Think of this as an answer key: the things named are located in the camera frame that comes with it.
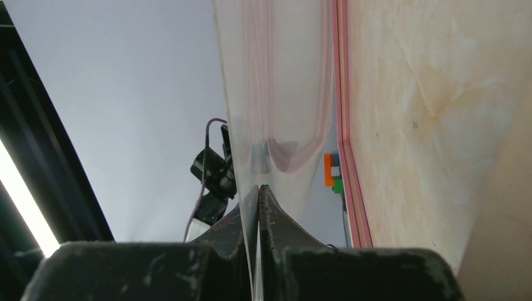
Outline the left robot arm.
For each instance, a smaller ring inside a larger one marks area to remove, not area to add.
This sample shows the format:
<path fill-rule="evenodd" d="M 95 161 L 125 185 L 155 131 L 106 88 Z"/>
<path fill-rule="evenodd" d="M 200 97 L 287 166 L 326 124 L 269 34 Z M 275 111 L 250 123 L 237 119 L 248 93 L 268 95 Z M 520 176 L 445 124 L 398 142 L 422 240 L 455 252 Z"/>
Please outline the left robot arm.
<path fill-rule="evenodd" d="M 221 122 L 223 154 L 210 147 L 210 126 Z M 184 241 L 202 235 L 224 217 L 229 200 L 237 194 L 237 183 L 227 121 L 214 118 L 207 123 L 205 147 L 194 159 L 190 171 L 200 183 L 200 194 L 186 225 Z"/>

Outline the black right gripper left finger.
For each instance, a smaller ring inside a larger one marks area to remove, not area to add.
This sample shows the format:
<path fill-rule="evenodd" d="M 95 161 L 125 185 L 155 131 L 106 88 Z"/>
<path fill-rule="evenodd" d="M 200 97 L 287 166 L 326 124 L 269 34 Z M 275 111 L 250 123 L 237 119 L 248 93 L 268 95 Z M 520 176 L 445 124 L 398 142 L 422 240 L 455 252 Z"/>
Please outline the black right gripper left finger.
<path fill-rule="evenodd" d="M 43 260 L 23 300 L 251 300 L 238 208 L 188 243 L 65 243 Z"/>

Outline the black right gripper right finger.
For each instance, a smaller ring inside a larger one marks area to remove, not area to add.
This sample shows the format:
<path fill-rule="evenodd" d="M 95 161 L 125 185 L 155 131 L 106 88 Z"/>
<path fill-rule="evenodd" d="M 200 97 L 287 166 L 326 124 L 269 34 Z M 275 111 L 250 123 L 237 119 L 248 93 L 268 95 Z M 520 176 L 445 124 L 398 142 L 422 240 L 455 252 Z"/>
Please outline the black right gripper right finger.
<path fill-rule="evenodd" d="M 264 300 L 463 300 L 449 264 L 423 248 L 336 248 L 258 190 Z"/>

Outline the pink wooden picture frame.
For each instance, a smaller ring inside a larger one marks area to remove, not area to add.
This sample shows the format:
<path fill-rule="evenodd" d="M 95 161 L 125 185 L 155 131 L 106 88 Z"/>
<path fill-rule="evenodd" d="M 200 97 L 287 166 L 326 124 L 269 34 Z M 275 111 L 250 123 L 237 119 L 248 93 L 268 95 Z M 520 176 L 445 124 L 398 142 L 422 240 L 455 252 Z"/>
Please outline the pink wooden picture frame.
<path fill-rule="evenodd" d="M 351 97 L 349 90 L 348 2 L 333 1 L 334 71 L 338 153 L 346 205 L 348 244 L 372 247 L 370 227 L 351 144 Z"/>

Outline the clear acrylic sheet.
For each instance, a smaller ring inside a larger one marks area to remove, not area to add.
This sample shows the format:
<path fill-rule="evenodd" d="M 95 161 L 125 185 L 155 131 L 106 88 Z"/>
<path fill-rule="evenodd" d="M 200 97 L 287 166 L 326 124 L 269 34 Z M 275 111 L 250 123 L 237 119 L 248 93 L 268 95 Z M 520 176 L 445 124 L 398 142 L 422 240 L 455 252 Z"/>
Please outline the clear acrylic sheet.
<path fill-rule="evenodd" d="M 213 3 L 252 300 L 262 300 L 257 190 L 303 211 L 331 123 L 331 1 Z"/>

